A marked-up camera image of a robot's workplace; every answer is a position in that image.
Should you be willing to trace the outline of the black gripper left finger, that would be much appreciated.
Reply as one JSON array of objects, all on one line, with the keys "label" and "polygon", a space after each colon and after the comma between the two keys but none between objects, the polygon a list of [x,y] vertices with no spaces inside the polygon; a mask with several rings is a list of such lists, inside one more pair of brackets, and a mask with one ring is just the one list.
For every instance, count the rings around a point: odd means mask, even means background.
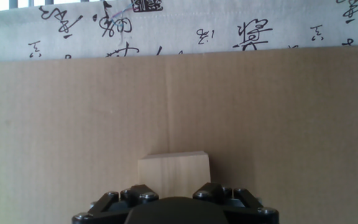
[{"label": "black gripper left finger", "polygon": [[93,202],[87,212],[71,218],[72,224],[125,224],[130,212],[139,205],[159,199],[159,195],[148,186],[133,185],[120,192],[108,191]]}]

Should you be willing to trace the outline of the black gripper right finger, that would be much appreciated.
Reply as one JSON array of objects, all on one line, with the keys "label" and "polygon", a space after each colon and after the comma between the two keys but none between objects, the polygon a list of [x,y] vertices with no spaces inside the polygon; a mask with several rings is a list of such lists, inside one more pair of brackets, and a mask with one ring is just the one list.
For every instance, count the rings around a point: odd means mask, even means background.
[{"label": "black gripper right finger", "polygon": [[275,208],[265,207],[245,188],[230,188],[207,182],[192,195],[194,200],[217,206],[227,223],[279,224],[280,214]]}]

